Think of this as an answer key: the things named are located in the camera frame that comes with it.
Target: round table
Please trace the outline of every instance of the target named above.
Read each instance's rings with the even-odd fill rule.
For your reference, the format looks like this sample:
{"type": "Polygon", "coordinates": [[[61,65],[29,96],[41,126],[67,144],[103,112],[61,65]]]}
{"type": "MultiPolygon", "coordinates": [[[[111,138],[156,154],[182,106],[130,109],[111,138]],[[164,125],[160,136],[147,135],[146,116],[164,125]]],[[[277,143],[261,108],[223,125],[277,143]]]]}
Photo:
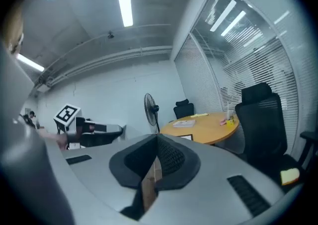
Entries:
{"type": "Polygon", "coordinates": [[[183,117],[165,125],[160,133],[173,136],[191,135],[193,141],[202,144],[212,145],[231,136],[239,126],[239,119],[234,115],[234,125],[220,125],[226,112],[209,113],[207,116],[191,118],[183,117]],[[173,124],[181,120],[196,120],[195,125],[191,128],[175,128],[173,124]]]}

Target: person's hand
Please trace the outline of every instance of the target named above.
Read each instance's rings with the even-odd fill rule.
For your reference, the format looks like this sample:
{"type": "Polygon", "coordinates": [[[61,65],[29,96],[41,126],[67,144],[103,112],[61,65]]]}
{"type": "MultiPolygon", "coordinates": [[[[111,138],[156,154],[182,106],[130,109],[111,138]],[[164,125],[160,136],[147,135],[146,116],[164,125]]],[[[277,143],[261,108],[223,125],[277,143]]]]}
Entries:
{"type": "Polygon", "coordinates": [[[52,134],[48,133],[45,129],[39,129],[38,133],[40,136],[47,138],[47,139],[52,139],[55,140],[56,143],[58,144],[60,150],[65,150],[66,146],[68,144],[68,136],[67,134],[63,133],[61,135],[59,134],[52,134]]]}

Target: black office chair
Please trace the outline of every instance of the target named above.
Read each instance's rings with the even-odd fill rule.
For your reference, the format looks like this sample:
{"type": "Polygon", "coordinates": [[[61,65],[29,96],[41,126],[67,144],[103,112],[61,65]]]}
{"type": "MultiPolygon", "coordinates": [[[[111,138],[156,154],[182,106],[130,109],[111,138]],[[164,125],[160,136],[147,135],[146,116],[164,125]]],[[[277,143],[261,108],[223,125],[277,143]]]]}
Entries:
{"type": "Polygon", "coordinates": [[[284,185],[287,192],[303,182],[305,171],[288,154],[287,139],[280,97],[267,83],[242,89],[242,103],[235,111],[245,135],[244,159],[281,185],[280,171],[297,168],[297,182],[284,185]]]}
{"type": "Polygon", "coordinates": [[[312,149],[311,160],[308,163],[306,171],[313,169],[314,164],[317,161],[317,151],[318,151],[318,109],[316,114],[316,129],[314,132],[305,131],[300,134],[300,137],[306,140],[302,155],[299,158],[299,163],[303,164],[305,162],[309,151],[312,149]]]}
{"type": "Polygon", "coordinates": [[[189,103],[188,99],[177,101],[175,105],[176,107],[173,110],[177,119],[194,115],[194,105],[189,103]]]}
{"type": "Polygon", "coordinates": [[[82,117],[77,117],[76,123],[77,127],[81,127],[80,145],[87,148],[111,144],[123,134],[123,128],[119,125],[98,124],[82,117]]]}

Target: black vent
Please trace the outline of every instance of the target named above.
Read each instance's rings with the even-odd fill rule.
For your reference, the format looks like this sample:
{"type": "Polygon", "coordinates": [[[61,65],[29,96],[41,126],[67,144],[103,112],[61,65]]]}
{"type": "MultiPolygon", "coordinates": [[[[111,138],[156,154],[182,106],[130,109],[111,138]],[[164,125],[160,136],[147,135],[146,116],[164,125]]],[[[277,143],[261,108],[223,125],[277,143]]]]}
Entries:
{"type": "Polygon", "coordinates": [[[258,216],[270,207],[267,201],[241,175],[230,177],[228,181],[253,217],[258,216]]]}
{"type": "Polygon", "coordinates": [[[89,155],[85,154],[85,155],[81,155],[81,156],[77,156],[77,157],[73,157],[73,158],[68,158],[68,159],[66,159],[66,162],[69,165],[72,165],[72,164],[79,163],[79,162],[82,162],[82,161],[86,161],[86,160],[89,160],[89,159],[91,159],[91,157],[89,155]]]}

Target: white wall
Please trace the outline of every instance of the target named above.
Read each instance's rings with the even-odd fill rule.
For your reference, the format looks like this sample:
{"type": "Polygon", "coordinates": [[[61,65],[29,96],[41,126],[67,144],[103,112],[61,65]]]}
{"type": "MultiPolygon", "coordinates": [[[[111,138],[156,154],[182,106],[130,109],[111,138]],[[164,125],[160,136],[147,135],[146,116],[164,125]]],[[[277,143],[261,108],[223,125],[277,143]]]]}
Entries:
{"type": "Polygon", "coordinates": [[[25,109],[30,108],[32,111],[34,111],[35,115],[37,116],[38,111],[38,101],[34,97],[28,97],[28,99],[25,101],[23,107],[21,108],[20,114],[25,114],[25,109]]]}
{"type": "Polygon", "coordinates": [[[151,133],[144,110],[144,96],[150,93],[159,110],[159,126],[175,119],[176,101],[185,99],[173,62],[168,55],[148,56],[107,65],[92,73],[54,86],[39,97],[40,124],[56,132],[53,116],[70,103],[82,108],[82,115],[101,123],[127,124],[126,139],[151,133]]]}

